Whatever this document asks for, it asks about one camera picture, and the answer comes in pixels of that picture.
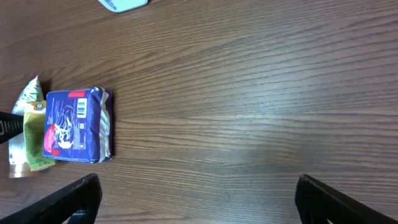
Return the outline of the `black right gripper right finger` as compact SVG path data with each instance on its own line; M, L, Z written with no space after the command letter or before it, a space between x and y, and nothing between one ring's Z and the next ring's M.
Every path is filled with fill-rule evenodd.
M307 224L397 224L307 174L298 178L295 204L301 222Z

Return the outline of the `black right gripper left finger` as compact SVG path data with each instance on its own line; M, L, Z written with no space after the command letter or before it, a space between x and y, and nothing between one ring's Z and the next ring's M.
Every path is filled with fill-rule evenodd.
M94 223L101 199L99 177L92 173L2 218L1 224Z

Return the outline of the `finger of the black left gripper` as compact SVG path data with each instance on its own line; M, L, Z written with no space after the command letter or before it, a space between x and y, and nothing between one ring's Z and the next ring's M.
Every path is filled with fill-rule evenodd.
M0 119L0 144L7 142L23 132L23 116L0 112Z

